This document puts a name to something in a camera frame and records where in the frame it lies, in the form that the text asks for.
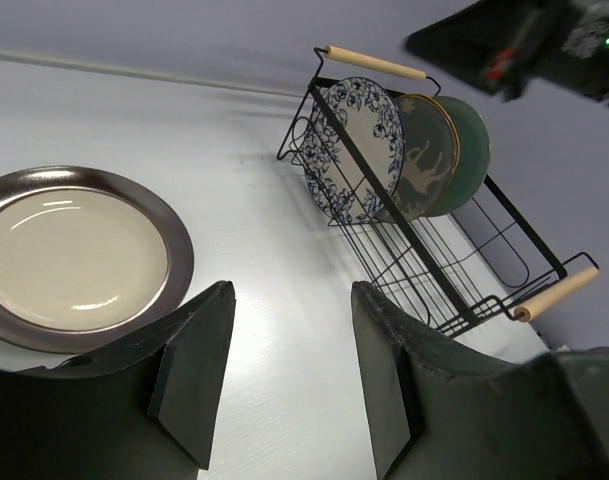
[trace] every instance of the blue floral plate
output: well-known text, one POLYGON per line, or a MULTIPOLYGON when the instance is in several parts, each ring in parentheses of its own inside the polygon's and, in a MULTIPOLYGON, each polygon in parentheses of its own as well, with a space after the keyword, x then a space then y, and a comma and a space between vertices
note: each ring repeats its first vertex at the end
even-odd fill
MULTIPOLYGON (((329 88, 325 100, 377 179, 392 194, 404 154, 402 122, 393 99, 377 83, 352 77, 329 88)), ((361 223, 382 209, 382 201, 317 104, 300 151, 314 172, 306 175, 308 188, 326 215, 344 224, 361 223)))

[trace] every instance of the green plate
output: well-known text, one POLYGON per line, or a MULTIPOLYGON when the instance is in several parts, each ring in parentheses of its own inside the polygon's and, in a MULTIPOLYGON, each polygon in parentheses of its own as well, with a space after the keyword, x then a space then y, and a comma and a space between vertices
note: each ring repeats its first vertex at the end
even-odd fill
MULTIPOLYGON (((432 98, 413 94, 393 101, 404 130, 404 165, 391 198, 410 222, 442 197, 456 168, 460 147, 455 125, 432 98)), ((376 218, 394 222, 386 209, 376 218)))
POLYGON ((460 139, 460 161, 442 198, 424 215, 438 217, 468 202, 479 190, 491 161, 491 140, 484 120, 468 103, 453 97, 435 97, 455 124, 460 139))

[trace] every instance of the white table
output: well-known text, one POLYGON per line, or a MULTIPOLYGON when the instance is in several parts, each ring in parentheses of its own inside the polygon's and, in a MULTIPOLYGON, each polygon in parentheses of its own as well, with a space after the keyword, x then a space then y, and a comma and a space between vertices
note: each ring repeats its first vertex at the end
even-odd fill
MULTIPOLYGON (((201 479, 375 478, 349 299, 366 274, 326 227, 301 171, 275 161, 298 102, 0 62, 0 175, 74 164, 127 176, 186 223, 196 254, 189 296, 234 282, 235 329, 201 479)), ((457 230, 445 234, 470 249, 457 230)), ((501 294, 470 261, 476 281, 501 294)), ((546 351, 530 327, 505 318, 459 340, 516 362, 546 351)), ((0 368, 62 358, 0 341, 0 368)))

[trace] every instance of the silver plate rim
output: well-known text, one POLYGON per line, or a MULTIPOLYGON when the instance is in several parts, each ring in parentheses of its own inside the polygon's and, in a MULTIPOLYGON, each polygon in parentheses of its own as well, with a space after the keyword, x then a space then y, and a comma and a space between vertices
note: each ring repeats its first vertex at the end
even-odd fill
POLYGON ((0 339, 49 353, 84 353, 106 345, 175 310, 193 278, 193 243, 177 213, 139 183, 115 173, 89 167, 48 166, 20 170, 0 177, 0 212, 37 193, 87 190, 118 198, 143 213, 157 228, 168 256, 166 279, 151 303, 129 319, 99 330, 55 330, 30 323, 0 304, 0 339))

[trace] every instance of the metal rimmed plate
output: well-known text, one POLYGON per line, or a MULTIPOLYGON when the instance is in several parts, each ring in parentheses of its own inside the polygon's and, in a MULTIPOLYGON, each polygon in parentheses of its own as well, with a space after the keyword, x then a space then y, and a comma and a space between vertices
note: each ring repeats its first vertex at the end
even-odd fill
POLYGON ((143 186, 83 167, 0 177, 0 338, 81 353, 173 311, 193 275, 177 214, 143 186))

